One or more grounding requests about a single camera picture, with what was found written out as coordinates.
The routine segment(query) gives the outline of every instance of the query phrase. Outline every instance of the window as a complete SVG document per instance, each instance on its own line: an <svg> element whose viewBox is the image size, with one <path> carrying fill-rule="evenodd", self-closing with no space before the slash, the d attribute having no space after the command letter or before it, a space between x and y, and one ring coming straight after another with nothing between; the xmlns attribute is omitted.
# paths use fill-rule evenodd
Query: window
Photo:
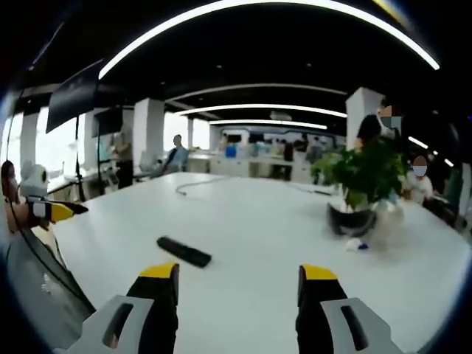
<svg viewBox="0 0 472 354"><path fill-rule="evenodd" d="M36 163L42 164L48 170L50 177L54 178L63 172L63 163L72 157L71 148L76 146L76 119L68 120L46 134L48 113L47 107L39 112L36 128Z"/></svg>
<svg viewBox="0 0 472 354"><path fill-rule="evenodd" d="M82 166L86 161L86 115L79 116L79 128L77 132L77 154L79 165Z"/></svg>
<svg viewBox="0 0 472 354"><path fill-rule="evenodd" d="M7 120L5 120L5 126L3 128L3 135L1 138L0 163L2 164L7 160L8 136L10 135L11 124L12 118L7 118Z"/></svg>
<svg viewBox="0 0 472 354"><path fill-rule="evenodd" d="M192 145L202 150L209 150L209 123L206 120L193 120Z"/></svg>
<svg viewBox="0 0 472 354"><path fill-rule="evenodd" d="M10 137L8 138L7 159L9 159L13 166L15 166L16 179L21 181L21 128L23 127L23 113L18 113L13 116L10 128Z"/></svg>
<svg viewBox="0 0 472 354"><path fill-rule="evenodd" d="M174 136L182 135L182 145L188 147L189 144L189 120L186 116L176 116L170 112L164 115L164 151L171 151L174 148Z"/></svg>

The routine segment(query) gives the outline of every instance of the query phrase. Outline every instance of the green leaves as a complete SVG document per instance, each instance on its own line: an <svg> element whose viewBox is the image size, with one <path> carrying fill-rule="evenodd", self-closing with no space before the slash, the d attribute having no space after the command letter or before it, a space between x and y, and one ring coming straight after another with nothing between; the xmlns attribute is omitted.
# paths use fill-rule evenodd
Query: green leaves
<svg viewBox="0 0 472 354"><path fill-rule="evenodd" d="M392 191L400 194L399 177L406 174L392 140L382 136L365 144L361 151L345 150L340 158L326 156L313 165L312 171L315 169L349 191L347 203L353 209L366 197L369 203L375 203L388 198Z"/></svg>

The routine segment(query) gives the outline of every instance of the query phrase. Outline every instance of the black plant pot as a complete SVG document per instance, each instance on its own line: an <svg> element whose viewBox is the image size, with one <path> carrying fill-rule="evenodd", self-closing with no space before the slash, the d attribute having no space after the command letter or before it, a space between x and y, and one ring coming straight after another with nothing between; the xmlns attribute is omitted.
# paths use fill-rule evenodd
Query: black plant pot
<svg viewBox="0 0 472 354"><path fill-rule="evenodd" d="M327 222L336 235L362 237L377 221L377 215L372 210L360 212L341 212L328 203Z"/></svg>

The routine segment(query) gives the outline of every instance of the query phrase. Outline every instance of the white column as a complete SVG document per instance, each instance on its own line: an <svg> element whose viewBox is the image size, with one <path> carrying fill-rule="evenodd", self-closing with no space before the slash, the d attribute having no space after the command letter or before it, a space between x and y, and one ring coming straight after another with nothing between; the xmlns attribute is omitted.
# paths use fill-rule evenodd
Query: white column
<svg viewBox="0 0 472 354"><path fill-rule="evenodd" d="M134 110L130 108L123 109L123 125L133 130L134 125Z"/></svg>
<svg viewBox="0 0 472 354"><path fill-rule="evenodd" d="M95 112L90 111L86 113L85 119L85 135L83 138L85 161L83 167L86 170L97 168L97 138L92 138L92 130L94 127Z"/></svg>
<svg viewBox="0 0 472 354"><path fill-rule="evenodd" d="M189 146L188 148L193 148L193 118L189 118L188 124L188 137L189 137Z"/></svg>
<svg viewBox="0 0 472 354"><path fill-rule="evenodd" d="M36 126L38 125L39 113L29 114L23 117L20 137L20 164L36 160Z"/></svg>
<svg viewBox="0 0 472 354"><path fill-rule="evenodd" d="M139 163L143 151L164 152L164 103L146 98L134 106L133 159Z"/></svg>
<svg viewBox="0 0 472 354"><path fill-rule="evenodd" d="M217 125L210 125L209 127L209 150L216 151L220 146L221 128Z"/></svg>
<svg viewBox="0 0 472 354"><path fill-rule="evenodd" d="M362 120L368 114L377 114L377 109L384 96L378 92L360 87L346 101L347 109L347 141L348 149L354 147L357 133Z"/></svg>

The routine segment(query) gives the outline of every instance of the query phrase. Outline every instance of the potted plant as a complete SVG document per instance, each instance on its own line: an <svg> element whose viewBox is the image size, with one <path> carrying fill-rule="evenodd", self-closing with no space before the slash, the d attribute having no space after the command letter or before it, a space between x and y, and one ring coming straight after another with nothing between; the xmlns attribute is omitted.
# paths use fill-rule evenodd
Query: potted plant
<svg viewBox="0 0 472 354"><path fill-rule="evenodd" d="M335 218L331 226L358 228L372 220L372 205L388 199L392 193L400 195L401 176L406 166L392 146L392 140L379 136L366 143L361 150L345 150L340 155L328 155L318 160L312 173L321 170L325 180L340 186L345 210L328 206L328 217Z"/></svg>

